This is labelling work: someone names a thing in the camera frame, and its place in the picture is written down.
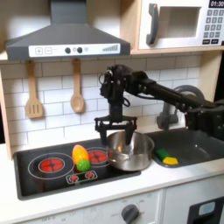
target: white countertop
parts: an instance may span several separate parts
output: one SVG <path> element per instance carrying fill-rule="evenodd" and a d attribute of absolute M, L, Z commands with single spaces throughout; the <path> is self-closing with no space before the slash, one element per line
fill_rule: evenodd
<path fill-rule="evenodd" d="M 2 144 L 0 223 L 27 221 L 220 174 L 224 174 L 224 159 L 176 169 L 164 168 L 153 161 L 150 167 L 137 177 L 21 201 L 17 196 L 14 162 L 7 159 L 6 147 Z"/>

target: hood control knob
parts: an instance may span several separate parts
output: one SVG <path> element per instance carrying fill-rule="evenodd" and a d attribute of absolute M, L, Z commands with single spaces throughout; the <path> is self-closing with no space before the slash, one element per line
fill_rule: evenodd
<path fill-rule="evenodd" d="M 139 210 L 135 205 L 128 205 L 122 210 L 122 217 L 127 224 L 132 224 L 139 214 Z"/>
<path fill-rule="evenodd" d="M 78 47 L 77 52 L 78 53 L 82 53 L 82 48 L 81 47 Z"/>
<path fill-rule="evenodd" d="M 71 49 L 69 47 L 67 47 L 65 51 L 66 51 L 66 53 L 70 53 Z"/>

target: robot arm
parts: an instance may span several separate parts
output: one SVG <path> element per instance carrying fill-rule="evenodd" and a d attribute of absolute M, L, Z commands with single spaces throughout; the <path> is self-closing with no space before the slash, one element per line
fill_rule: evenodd
<path fill-rule="evenodd" d="M 185 125 L 189 130 L 201 130 L 211 137 L 224 140 L 224 101 L 213 103 L 183 95 L 158 85 L 145 72 L 133 72 L 129 67 L 116 65 L 108 67 L 101 84 L 101 95 L 108 99 L 109 114 L 95 118 L 95 129 L 100 132 L 103 144 L 107 143 L 107 130 L 125 130 L 126 144 L 129 144 L 137 129 L 136 117 L 123 116 L 124 92 L 140 98 L 168 102 L 185 113 Z M 154 98 L 140 94 L 152 95 Z"/>

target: wooden spoon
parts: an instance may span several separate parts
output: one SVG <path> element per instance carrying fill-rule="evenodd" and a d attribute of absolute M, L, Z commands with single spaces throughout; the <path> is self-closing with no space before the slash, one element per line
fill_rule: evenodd
<path fill-rule="evenodd" d="M 71 107 L 74 112 L 80 113 L 84 109 L 84 99 L 81 96 L 81 61 L 75 59 L 73 61 L 73 97 L 71 99 Z"/>
<path fill-rule="evenodd" d="M 27 61 L 26 70 L 28 73 L 30 99 L 25 105 L 25 113 L 29 118 L 41 117 L 44 112 L 43 106 L 37 98 L 34 69 L 35 63 L 33 61 Z"/>

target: sink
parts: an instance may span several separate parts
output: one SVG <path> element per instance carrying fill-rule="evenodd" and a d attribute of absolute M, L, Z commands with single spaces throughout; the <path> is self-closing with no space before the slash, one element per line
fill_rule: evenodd
<path fill-rule="evenodd" d="M 209 137 L 201 131 L 172 129 L 147 134 L 154 143 L 154 160 L 165 167 L 194 165 L 224 158 L 224 142 Z M 156 150 L 166 150 L 171 157 L 178 159 L 178 165 L 163 164 L 156 156 Z"/>

